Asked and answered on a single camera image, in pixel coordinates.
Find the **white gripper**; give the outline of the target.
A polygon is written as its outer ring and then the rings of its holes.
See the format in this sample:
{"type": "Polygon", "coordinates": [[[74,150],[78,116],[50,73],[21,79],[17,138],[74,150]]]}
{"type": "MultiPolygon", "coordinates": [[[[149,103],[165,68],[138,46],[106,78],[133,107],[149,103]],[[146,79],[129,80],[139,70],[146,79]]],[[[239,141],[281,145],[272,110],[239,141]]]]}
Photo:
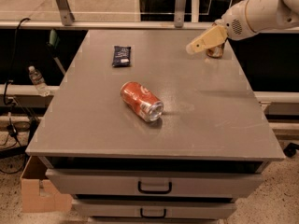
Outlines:
{"type": "Polygon", "coordinates": [[[255,11],[251,0],[233,5],[221,17],[226,28],[221,25],[208,28],[186,46],[187,53],[194,54],[212,49],[223,44],[227,37],[232,40],[242,40],[255,36],[257,34],[255,11]]]}

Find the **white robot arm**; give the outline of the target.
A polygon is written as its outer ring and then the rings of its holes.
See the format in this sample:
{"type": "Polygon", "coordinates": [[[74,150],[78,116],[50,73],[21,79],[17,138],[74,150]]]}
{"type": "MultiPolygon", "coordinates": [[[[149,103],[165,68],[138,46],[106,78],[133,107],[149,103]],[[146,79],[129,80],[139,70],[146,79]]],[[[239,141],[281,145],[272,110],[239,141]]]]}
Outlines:
{"type": "Polygon", "coordinates": [[[243,0],[186,46],[189,54],[213,49],[226,39],[243,40],[271,29],[299,25],[299,0],[243,0]]]}

